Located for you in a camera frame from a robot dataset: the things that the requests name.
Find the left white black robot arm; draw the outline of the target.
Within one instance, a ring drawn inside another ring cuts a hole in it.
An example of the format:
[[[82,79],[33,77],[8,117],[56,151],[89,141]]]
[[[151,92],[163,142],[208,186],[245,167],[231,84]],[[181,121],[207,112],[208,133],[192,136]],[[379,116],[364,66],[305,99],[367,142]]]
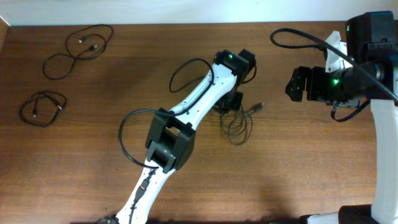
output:
[[[114,215],[100,218],[98,223],[147,222],[165,182],[191,156],[197,127],[210,110],[219,114],[221,130],[228,137],[250,137],[255,111],[243,109],[243,94],[238,87],[248,83],[250,72],[256,72],[255,55],[246,49],[238,54],[224,50],[206,66],[209,72],[199,78],[199,84],[183,101],[170,110],[152,110],[145,161],[139,162],[123,150],[130,161],[143,168],[141,176],[125,206]]]

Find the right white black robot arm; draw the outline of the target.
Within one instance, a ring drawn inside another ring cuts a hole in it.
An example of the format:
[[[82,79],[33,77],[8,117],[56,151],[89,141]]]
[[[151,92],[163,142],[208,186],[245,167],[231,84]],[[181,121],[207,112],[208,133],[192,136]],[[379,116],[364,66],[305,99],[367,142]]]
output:
[[[305,215],[302,223],[397,223],[397,34],[391,11],[366,12],[346,21],[346,51],[308,33],[282,28],[281,32],[312,40],[327,50],[325,68],[298,67],[285,88],[292,101],[340,105],[355,110],[342,121],[370,106],[376,127],[377,181],[370,205],[345,205],[337,212]]]

